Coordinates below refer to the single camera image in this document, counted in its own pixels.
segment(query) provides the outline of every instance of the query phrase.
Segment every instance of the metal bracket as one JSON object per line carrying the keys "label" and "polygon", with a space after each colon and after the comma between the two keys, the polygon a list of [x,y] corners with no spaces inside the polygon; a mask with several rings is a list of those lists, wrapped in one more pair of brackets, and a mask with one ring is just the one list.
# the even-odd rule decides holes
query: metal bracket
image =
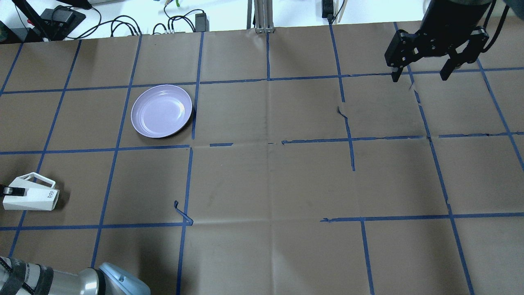
{"label": "metal bracket", "polygon": [[273,33],[273,0],[253,0],[255,2],[255,32]]}

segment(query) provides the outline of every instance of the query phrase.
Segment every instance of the plate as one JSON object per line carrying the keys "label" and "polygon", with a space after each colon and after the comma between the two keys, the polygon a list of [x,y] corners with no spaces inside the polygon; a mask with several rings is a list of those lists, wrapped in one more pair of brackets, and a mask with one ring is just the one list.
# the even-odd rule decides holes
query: plate
{"label": "plate", "polygon": [[189,94],[174,85],[159,85],[142,93],[131,109],[135,130],[149,138],[175,134],[188,122],[193,103]]}

